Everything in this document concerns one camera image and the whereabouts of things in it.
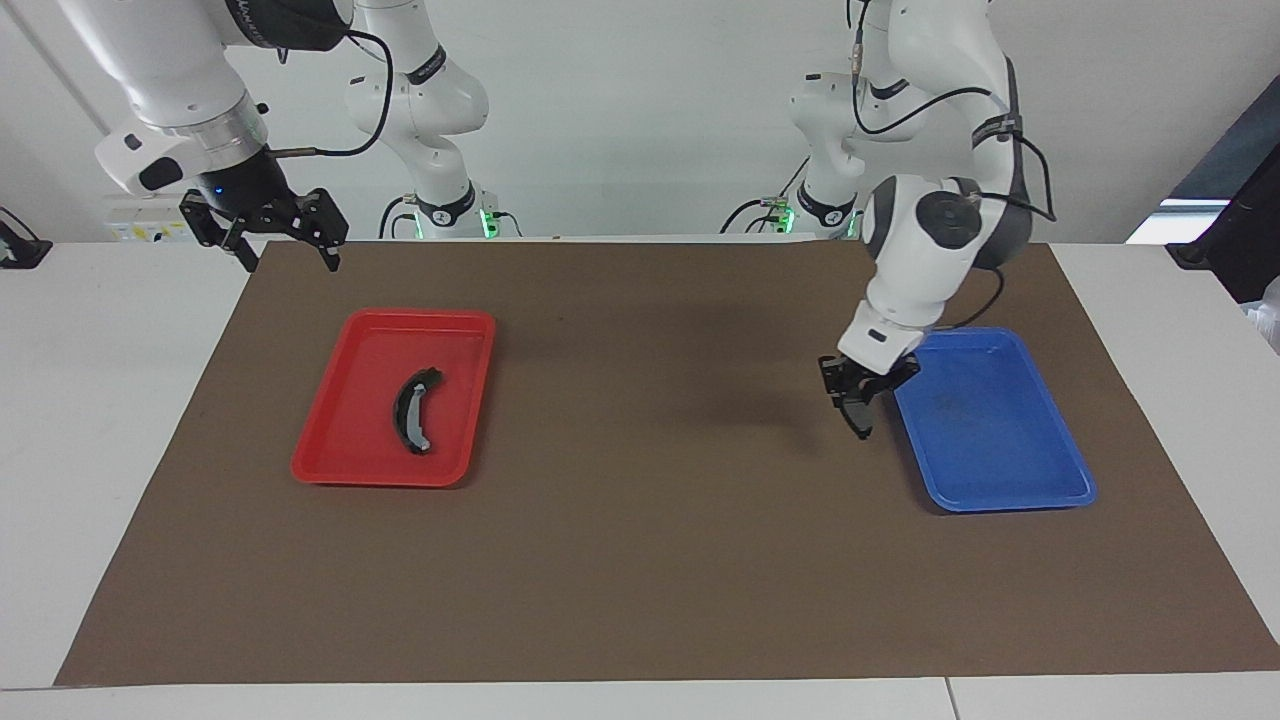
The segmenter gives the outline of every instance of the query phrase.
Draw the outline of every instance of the black stand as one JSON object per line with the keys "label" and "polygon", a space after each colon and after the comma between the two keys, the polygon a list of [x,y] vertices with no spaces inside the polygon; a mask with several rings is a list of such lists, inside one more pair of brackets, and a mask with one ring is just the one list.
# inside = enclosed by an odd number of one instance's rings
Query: black stand
{"label": "black stand", "polygon": [[1280,274],[1280,146],[1196,242],[1166,245],[1184,270],[1212,270],[1236,302],[1261,300]]}

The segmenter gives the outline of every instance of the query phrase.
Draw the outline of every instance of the red tray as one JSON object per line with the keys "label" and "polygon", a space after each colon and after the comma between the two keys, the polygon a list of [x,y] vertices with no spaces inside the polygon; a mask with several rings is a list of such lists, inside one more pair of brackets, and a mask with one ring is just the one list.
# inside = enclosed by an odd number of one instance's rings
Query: red tray
{"label": "red tray", "polygon": [[[305,483],[448,487],[471,464],[495,323],[474,311],[361,310],[342,329],[293,452]],[[431,451],[413,455],[393,423],[396,398],[419,370],[439,368],[424,429]]]}

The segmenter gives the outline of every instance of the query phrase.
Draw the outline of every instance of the white table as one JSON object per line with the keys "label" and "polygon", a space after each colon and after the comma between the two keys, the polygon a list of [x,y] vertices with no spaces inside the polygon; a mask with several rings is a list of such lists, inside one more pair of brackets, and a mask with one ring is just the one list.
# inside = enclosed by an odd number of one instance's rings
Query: white table
{"label": "white table", "polygon": [[[723,238],[682,238],[722,241]],[[1280,359],[1161,249],[1059,260],[1272,634]],[[63,245],[0,274],[0,717],[1267,719],[1280,674],[49,688],[246,275],[187,246]],[[50,428],[65,428],[61,433]]]}

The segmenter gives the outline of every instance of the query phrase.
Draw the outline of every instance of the brown mat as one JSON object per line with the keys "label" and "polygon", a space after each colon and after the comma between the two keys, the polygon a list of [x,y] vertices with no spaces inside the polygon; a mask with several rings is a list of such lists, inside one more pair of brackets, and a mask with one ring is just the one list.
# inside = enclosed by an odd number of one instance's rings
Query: brown mat
{"label": "brown mat", "polygon": [[[854,439],[815,359],[870,272],[851,243],[357,245],[330,277],[271,245],[58,683],[1280,667],[1047,249],[988,322],[1053,389],[1097,477],[1083,510],[940,515],[883,416]],[[498,318],[465,488],[289,475],[365,306]]]}

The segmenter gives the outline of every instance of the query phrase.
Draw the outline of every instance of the plastic tray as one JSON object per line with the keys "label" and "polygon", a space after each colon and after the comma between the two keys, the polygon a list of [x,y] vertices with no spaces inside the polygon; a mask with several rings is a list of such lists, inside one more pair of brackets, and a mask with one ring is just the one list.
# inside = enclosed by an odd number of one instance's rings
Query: plastic tray
{"label": "plastic tray", "polygon": [[[342,329],[297,450],[305,483],[448,487],[471,464],[493,316],[474,311],[362,310]],[[444,380],[426,397],[426,455],[406,450],[393,421],[396,398],[419,370]]]}
{"label": "plastic tray", "polygon": [[1097,497],[1053,397],[1010,331],[934,333],[895,393],[924,484],[945,510],[1079,507]]}

